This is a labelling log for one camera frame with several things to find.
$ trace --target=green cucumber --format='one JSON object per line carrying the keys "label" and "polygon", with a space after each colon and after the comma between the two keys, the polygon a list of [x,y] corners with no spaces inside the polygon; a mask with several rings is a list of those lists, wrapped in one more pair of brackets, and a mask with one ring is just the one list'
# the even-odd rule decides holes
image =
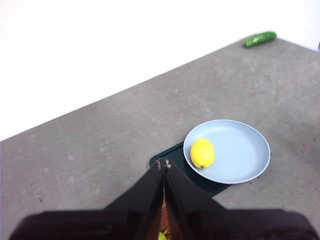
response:
{"label": "green cucumber", "polygon": [[247,48],[253,47],[258,44],[262,44],[268,41],[271,41],[277,37],[277,34],[273,31],[266,31],[263,33],[259,33],[249,37],[246,41],[244,46]]}

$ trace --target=table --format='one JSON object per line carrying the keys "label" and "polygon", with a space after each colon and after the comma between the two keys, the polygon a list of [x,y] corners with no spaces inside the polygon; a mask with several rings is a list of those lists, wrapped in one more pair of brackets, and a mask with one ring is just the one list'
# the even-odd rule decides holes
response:
{"label": "table", "polygon": [[214,199],[297,211],[319,233],[320,55],[280,39],[243,42],[1,142],[2,239],[29,214],[103,208],[153,155],[213,119],[253,126],[272,152],[260,178]]}

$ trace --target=light blue plate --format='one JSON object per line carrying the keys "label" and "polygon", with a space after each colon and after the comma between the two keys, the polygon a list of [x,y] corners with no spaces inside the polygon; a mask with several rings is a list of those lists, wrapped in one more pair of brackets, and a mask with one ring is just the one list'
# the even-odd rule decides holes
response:
{"label": "light blue plate", "polygon": [[[205,169],[196,168],[190,158],[191,146],[198,139],[209,140],[215,151],[213,164]],[[198,174],[222,184],[240,184],[258,177],[271,158],[264,136],[253,127],[234,120],[212,120],[196,126],[184,140],[183,153]]]}

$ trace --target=white wall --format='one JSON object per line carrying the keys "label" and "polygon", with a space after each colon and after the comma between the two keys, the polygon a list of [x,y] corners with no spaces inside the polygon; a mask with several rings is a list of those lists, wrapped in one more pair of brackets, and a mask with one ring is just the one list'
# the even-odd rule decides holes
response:
{"label": "white wall", "polygon": [[0,140],[256,32],[316,50],[320,1],[1,2]]}

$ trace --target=plate rim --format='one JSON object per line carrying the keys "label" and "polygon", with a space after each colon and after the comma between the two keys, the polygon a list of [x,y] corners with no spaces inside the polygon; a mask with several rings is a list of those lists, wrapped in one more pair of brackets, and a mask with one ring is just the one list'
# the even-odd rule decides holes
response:
{"label": "plate rim", "polygon": [[[219,180],[212,180],[211,178],[209,177],[206,177],[202,174],[200,174],[198,171],[195,170],[195,166],[193,166],[192,163],[190,163],[188,161],[188,158],[187,158],[187,155],[186,155],[186,139],[187,137],[192,133],[192,131],[198,127],[200,127],[201,125],[204,125],[204,124],[207,124],[207,123],[210,123],[210,122],[217,122],[217,121],[226,121],[226,122],[234,122],[234,123],[238,123],[238,124],[242,124],[242,125],[246,125],[247,127],[253,129],[254,131],[256,131],[261,137],[262,139],[264,140],[264,142],[266,143],[266,146],[268,148],[268,160],[266,162],[266,165],[264,166],[264,168],[256,175],[254,175],[253,177],[249,178],[249,179],[246,179],[246,180],[242,180],[242,181],[219,181]],[[184,160],[189,164],[189,166],[197,173],[199,174],[200,176],[202,176],[203,178],[206,178],[210,181],[213,181],[213,182],[216,182],[216,183],[221,183],[221,184],[242,184],[242,183],[246,183],[246,182],[249,182],[251,181],[252,179],[255,179],[257,178],[258,176],[260,176],[261,174],[264,173],[264,171],[267,169],[267,167],[269,166],[270,164],[270,161],[271,161],[271,149],[270,149],[270,146],[269,146],[269,143],[267,141],[267,139],[257,130],[255,129],[254,127],[244,123],[244,122],[241,122],[241,121],[236,121],[236,120],[231,120],[231,119],[214,119],[214,120],[209,120],[209,121],[205,121],[203,123],[200,123],[199,125],[195,126],[194,128],[192,128],[188,134],[186,135],[186,137],[184,138],[184,141],[183,141],[183,155],[184,155]]]}

